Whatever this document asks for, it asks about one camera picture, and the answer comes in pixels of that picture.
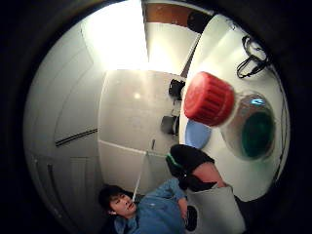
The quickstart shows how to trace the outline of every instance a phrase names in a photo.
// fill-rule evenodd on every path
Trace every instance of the blue bowl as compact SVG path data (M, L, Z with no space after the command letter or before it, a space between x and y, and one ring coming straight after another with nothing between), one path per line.
M195 148L203 148L212 134L212 129L208 126L193 120L188 120L185 129L185 144Z

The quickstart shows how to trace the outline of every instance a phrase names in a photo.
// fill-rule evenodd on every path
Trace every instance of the red lid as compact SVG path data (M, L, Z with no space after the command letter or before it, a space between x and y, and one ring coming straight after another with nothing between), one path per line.
M216 126L223 123L234 106L233 88L210 73L199 72L187 88L185 116L194 121Z

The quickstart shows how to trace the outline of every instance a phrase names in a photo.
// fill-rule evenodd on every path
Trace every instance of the man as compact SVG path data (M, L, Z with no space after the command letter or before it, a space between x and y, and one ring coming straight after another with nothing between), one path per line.
M146 194L138 205L116 185L105 186L98 201L110 215L118 215L114 223L118 234L185 233L187 201L176 178Z
M166 160L176 178L146 194L138 205L120 187L106 186L100 191L98 200L102 207L111 215L119 215L115 220L118 234L179 234L185 233L185 228L192 231L196 228L197 213L187 206L183 190L198 192L229 186L215 160L197 148L174 145Z

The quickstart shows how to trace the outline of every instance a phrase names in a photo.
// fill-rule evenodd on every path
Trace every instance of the man's hair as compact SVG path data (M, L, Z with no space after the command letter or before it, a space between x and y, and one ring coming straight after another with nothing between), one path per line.
M104 185L98 194L98 202L102 208L106 211L112 211L110 207L110 202L114 197L125 193L125 191L117 185Z

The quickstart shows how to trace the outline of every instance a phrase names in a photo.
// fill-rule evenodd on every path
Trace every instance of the light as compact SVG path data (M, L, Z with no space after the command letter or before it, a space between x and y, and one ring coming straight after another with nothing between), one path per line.
M135 93L135 99L140 99L140 94L139 93Z
M255 98L255 99L251 100L251 104L254 104L254 105L264 105L265 101L263 99L261 99L261 98Z
M144 69L148 62L141 2L112 4L85 18L82 33L94 62L108 69Z

